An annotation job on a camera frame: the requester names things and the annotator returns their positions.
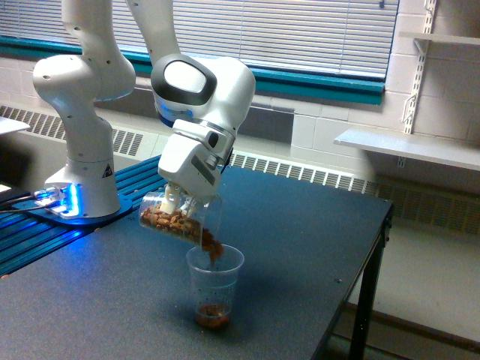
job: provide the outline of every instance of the window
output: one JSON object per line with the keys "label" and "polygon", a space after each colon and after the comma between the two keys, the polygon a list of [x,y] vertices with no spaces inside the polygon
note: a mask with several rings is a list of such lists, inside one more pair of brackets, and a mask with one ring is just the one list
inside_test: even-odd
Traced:
{"label": "window", "polygon": [[[76,44],[61,0],[0,0],[0,35]],[[122,0],[113,0],[123,50],[146,53]],[[174,0],[181,50],[232,56],[256,68],[383,80],[398,0]]]}

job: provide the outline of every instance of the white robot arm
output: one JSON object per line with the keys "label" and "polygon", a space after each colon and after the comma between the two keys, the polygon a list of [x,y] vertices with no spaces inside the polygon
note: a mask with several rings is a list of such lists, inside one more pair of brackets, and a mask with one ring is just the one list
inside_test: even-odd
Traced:
{"label": "white robot arm", "polygon": [[208,201],[220,182],[239,126],[255,92],[250,69],[234,58],[182,55],[173,27],[172,0],[127,0],[145,38],[153,71],[151,86],[162,122],[173,128],[158,164],[168,180],[171,213],[179,192]]}
{"label": "white robot arm", "polygon": [[[192,59],[182,55],[173,27],[172,0],[127,0],[153,64],[151,84],[160,119],[173,127],[158,164],[168,180],[172,213],[179,196],[208,202],[231,154],[255,90],[251,71],[234,58]],[[119,210],[113,175],[112,128],[95,114],[94,101],[129,94],[132,65],[116,45],[112,0],[62,0],[65,28],[82,44],[82,55],[58,55],[34,69],[38,94],[61,116],[67,165],[46,180],[58,196],[37,203],[68,218],[99,218]]]}
{"label": "white robot arm", "polygon": [[39,201],[62,218],[99,218],[119,210],[113,175],[112,128],[95,114],[94,101],[129,94],[135,85],[131,63],[116,45],[111,0],[63,0],[65,28],[82,44],[82,55],[40,60],[33,77],[37,93],[61,116],[67,164],[46,180],[64,194]]}

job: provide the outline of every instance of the blue metal rail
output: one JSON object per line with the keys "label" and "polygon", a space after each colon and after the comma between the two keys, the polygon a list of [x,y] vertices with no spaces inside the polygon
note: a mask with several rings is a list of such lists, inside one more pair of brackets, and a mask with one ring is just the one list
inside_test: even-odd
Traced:
{"label": "blue metal rail", "polygon": [[[153,157],[115,173],[118,192],[130,197],[136,211],[142,198],[165,184],[157,173],[160,157]],[[94,229],[75,229],[27,214],[0,215],[0,276],[82,238]]]}

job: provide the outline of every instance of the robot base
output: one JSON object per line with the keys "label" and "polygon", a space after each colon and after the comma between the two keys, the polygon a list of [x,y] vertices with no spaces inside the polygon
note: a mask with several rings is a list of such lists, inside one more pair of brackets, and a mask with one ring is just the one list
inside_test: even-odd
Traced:
{"label": "robot base", "polygon": [[[132,209],[132,200],[125,195],[118,195],[120,209],[113,214],[101,217],[84,217],[76,219],[64,219],[46,209],[26,211],[31,216],[45,221],[51,221],[56,224],[67,225],[70,227],[103,227],[114,220],[128,214]],[[15,209],[24,210],[37,206],[34,201],[20,202],[14,206]]]}

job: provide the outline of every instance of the teal window frame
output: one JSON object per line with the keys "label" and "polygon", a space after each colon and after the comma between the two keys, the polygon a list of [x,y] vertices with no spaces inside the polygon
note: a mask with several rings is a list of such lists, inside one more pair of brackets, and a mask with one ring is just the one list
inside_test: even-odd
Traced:
{"label": "teal window frame", "polygon": [[[150,74],[152,63],[146,53],[122,51],[140,74]],[[30,40],[0,36],[0,55],[42,59],[58,54],[81,54],[77,45],[45,40]],[[380,105],[385,91],[383,81],[348,79],[311,73],[294,73],[250,67],[256,79],[256,89],[301,98],[322,98],[333,101]]]}

